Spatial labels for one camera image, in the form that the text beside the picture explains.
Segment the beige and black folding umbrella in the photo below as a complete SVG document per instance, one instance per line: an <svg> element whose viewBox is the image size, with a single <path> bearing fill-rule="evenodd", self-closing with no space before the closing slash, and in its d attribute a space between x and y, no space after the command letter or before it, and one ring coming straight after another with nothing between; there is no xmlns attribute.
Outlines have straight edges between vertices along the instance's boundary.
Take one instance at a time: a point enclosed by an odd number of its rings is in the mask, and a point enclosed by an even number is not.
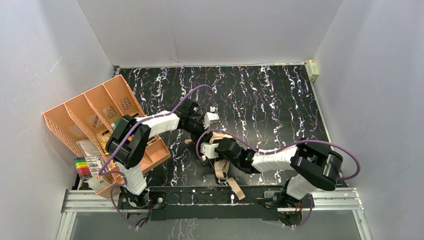
<svg viewBox="0 0 424 240"><path fill-rule="evenodd" d="M232 138L232 137L230 137L230 135L224 134L224 133L213 132L212 134L213 135L212 135L211 140L209 140L209 143L212 143L215 140L222 140L223 138ZM194 143L194 142L193 142L192 139L186 139L184 141L184 143L185 144L191 144L191 143ZM225 181L231 187L232 191L237 196L237 198L239 200L242 200L246 196L245 196L244 192L242 191L242 189L240 188L240 186L237 184L236 180L232 177L228 177L227 173L228 173L229 167L230 167L230 161L229 160L227 160L227 159L216 160L213 164L215 176L219 180Z"/></svg>

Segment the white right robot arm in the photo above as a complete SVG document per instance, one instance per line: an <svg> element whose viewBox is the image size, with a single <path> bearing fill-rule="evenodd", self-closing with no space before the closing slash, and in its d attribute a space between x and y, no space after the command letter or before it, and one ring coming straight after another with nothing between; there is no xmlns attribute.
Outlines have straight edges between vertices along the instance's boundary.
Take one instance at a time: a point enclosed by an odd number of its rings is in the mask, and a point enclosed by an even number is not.
<svg viewBox="0 0 424 240"><path fill-rule="evenodd" d="M335 190L343 163L343 157L330 146L311 141L278 151L243 148L233 138L224 137L213 145L212 152L246 174L296 171L297 175L286 181L281 194L283 199L294 201L315 190Z"/></svg>

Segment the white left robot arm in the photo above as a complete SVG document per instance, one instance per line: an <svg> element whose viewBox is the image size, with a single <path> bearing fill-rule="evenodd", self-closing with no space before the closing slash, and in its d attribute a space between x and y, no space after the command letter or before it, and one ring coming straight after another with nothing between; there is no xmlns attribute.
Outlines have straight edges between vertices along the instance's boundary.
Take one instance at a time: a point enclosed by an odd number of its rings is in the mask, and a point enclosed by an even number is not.
<svg viewBox="0 0 424 240"><path fill-rule="evenodd" d="M147 182L142 170L142 158L153 137L174 130L184 130L196 141L219 116L214 107L204 115L198 104L185 99L171 111L146 117L124 115L106 144L111 160L123 178L122 193L137 207L148 202Z"/></svg>

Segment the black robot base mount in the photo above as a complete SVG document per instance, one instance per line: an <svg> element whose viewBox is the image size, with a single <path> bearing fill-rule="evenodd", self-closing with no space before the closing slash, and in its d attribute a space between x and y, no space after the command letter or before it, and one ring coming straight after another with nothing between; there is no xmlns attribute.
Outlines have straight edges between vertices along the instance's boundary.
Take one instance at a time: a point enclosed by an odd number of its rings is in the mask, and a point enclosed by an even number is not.
<svg viewBox="0 0 424 240"><path fill-rule="evenodd" d="M136 203L129 194L119 195L122 211L140 213L152 209L152 221L176 219L261 219L299 224L302 210L309 206L303 199L298 206L281 204L281 186L243 186L240 200L229 186L152 186Z"/></svg>

